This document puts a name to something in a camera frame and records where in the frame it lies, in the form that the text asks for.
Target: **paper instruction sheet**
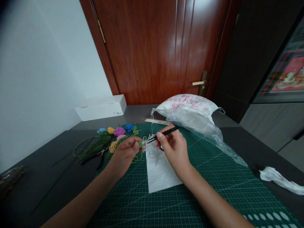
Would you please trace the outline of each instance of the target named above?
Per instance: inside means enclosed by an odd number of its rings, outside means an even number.
[[[157,149],[154,142],[149,144],[146,143],[145,154],[147,160],[149,193],[167,189],[182,183],[170,165],[165,152]]]

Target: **small flower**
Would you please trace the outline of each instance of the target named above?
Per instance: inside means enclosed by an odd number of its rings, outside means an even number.
[[[110,147],[109,147],[110,153],[114,153],[114,152],[115,152],[117,142],[118,142],[118,141],[114,141],[114,142],[111,143],[111,145],[110,145]]]
[[[126,135],[119,135],[119,136],[117,136],[117,141],[118,141],[119,139],[123,138],[123,137],[126,137]]]
[[[123,128],[116,128],[114,131],[115,136],[123,135],[126,131]]]
[[[128,132],[131,132],[132,131],[132,129],[133,129],[133,127],[134,127],[134,125],[133,124],[130,124],[130,123],[128,123],[127,125],[125,125],[125,129],[128,131]]]
[[[109,128],[108,128],[108,133],[109,133],[110,135],[114,134],[114,128],[109,127]]]
[[[100,128],[97,133],[100,133],[100,132],[103,132],[103,131],[106,131],[106,128]]]

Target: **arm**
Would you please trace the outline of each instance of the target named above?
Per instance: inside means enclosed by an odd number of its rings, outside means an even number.
[[[139,152],[138,142],[141,140],[134,136],[123,141],[106,168],[42,227],[85,227],[109,191],[130,167]]]
[[[187,142],[179,130],[164,136],[169,125],[157,133],[155,145],[162,145],[176,175],[192,192],[212,224],[217,227],[254,227],[226,200],[224,200],[191,165],[187,152]]]

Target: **white plastic bag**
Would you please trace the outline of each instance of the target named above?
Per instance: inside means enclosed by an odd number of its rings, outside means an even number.
[[[216,104],[204,97],[179,94],[167,99],[156,109],[153,108],[151,115],[157,111],[165,116],[167,121],[187,128],[198,137],[211,142],[238,164],[248,167],[246,162],[224,143],[221,130],[214,125],[211,115],[217,109]]]

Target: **purple crochet flower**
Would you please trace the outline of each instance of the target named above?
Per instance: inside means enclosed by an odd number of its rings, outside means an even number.
[[[114,131],[114,135],[120,136],[123,135],[126,131],[123,128],[116,128]]]
[[[132,129],[133,129],[133,127],[134,127],[134,125],[133,124],[130,124],[130,123],[128,123],[127,125],[125,125],[125,129],[128,131],[128,132],[131,132],[132,131]]]

